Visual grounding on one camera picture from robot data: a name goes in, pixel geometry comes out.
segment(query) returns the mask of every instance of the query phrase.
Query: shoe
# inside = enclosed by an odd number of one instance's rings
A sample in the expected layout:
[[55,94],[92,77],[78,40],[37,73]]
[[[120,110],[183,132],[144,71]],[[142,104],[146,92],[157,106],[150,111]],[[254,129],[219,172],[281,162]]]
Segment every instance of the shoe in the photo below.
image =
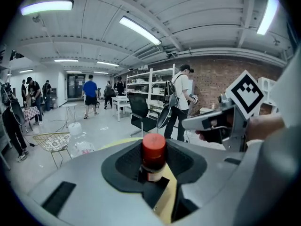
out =
[[26,149],[26,148],[24,148],[24,149],[22,149],[23,150],[23,153],[25,154],[25,155],[28,155],[28,150]]
[[27,156],[24,153],[22,153],[21,156],[17,157],[16,161],[21,162],[21,161],[24,161],[26,158],[27,158]]

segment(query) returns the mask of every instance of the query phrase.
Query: door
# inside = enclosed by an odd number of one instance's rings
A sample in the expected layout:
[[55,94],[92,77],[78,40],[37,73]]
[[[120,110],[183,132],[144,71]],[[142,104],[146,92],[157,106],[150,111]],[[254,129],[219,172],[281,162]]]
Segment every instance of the door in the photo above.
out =
[[67,77],[67,94],[68,98],[80,98],[85,84],[85,74],[68,74]]

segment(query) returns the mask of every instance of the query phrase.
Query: gold wire chair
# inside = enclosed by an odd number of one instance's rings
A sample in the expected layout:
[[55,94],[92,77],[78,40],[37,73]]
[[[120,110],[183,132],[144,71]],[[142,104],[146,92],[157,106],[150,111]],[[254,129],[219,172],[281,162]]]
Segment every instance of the gold wire chair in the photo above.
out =
[[53,153],[59,153],[63,163],[63,157],[61,155],[62,151],[67,151],[68,155],[70,156],[67,147],[70,140],[70,133],[68,132],[56,132],[56,133],[45,133],[33,136],[33,139],[40,145],[45,151],[50,152],[52,159],[58,169],[58,166],[55,162],[53,157]]

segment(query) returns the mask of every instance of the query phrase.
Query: glossy white floor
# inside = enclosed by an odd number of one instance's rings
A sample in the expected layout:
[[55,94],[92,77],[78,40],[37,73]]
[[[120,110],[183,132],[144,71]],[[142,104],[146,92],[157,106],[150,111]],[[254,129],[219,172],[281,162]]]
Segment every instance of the glossy white floor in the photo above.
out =
[[[131,125],[130,122],[130,109],[126,109],[126,113],[120,114],[120,122],[117,122],[117,117],[112,116],[112,109],[104,110],[104,102],[102,101],[98,109],[99,115],[94,116],[92,109],[90,109],[90,114],[88,119],[83,119],[83,112],[85,111],[85,106],[83,102],[77,102],[76,114],[77,122],[81,123],[83,131],[86,131],[90,141],[94,144],[96,150],[102,148],[103,146],[116,142],[121,139],[130,138],[130,135],[138,130],[137,127]],[[51,133],[57,131],[64,125],[65,119],[65,108],[61,107],[50,112],[45,112],[43,117],[42,125],[32,126],[33,131],[29,130],[26,134],[26,139],[29,142],[36,144],[32,136],[42,133]],[[160,134],[164,134],[165,128],[159,130]],[[177,138],[177,129],[174,128],[172,138]],[[190,143],[209,146],[215,148],[221,148],[221,145],[213,145],[207,142],[200,141],[196,135],[187,135],[185,137],[190,139]],[[6,168],[6,175],[10,181],[13,188],[28,193],[33,187],[45,178],[50,173],[57,170],[51,153],[44,151],[40,146],[30,147],[28,146],[29,154],[27,159],[23,162],[16,162],[17,152],[15,148],[7,150],[4,154],[7,162],[9,163],[11,170],[8,171]],[[63,164],[70,160],[67,153],[62,153],[64,158]],[[61,162],[61,157],[58,153],[54,154],[55,161],[58,166]]]

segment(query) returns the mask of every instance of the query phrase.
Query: blue t-shirt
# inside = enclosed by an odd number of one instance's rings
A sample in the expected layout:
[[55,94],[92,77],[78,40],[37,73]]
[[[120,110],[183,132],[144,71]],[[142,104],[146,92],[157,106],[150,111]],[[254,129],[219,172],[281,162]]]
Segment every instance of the blue t-shirt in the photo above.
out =
[[83,91],[85,92],[86,96],[95,97],[97,90],[97,86],[93,81],[87,81],[84,84]]

